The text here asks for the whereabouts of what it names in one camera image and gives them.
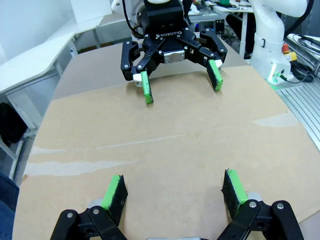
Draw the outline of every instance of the green object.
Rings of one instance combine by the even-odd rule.
[[[236,170],[227,169],[224,172],[222,193],[232,219],[237,215],[242,204],[248,200],[245,189]]]
[[[152,104],[154,102],[154,99],[152,97],[149,78],[148,78],[148,74],[146,71],[141,72],[141,79],[142,79],[142,87],[143,87],[143,92],[144,92],[145,103]]]
[[[224,80],[222,79],[222,76],[220,74],[220,71],[215,63],[215,60],[209,60],[209,69],[207,69],[207,72],[209,74],[213,89],[215,91],[219,91],[221,89],[222,83],[224,82]]]
[[[122,211],[128,196],[123,175],[114,175],[102,199],[103,207],[115,225],[119,225]]]
[[[222,4],[222,5],[230,5],[230,0],[220,0],[220,4]]]

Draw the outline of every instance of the bolt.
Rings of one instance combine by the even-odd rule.
[[[250,203],[249,203],[249,206],[250,206],[250,208],[255,208],[256,206],[257,206],[257,204],[254,202],[254,201],[251,201]]]
[[[282,203],[278,203],[278,204],[276,205],[276,207],[277,207],[278,209],[283,209],[283,208],[284,208],[284,205],[283,205]]]

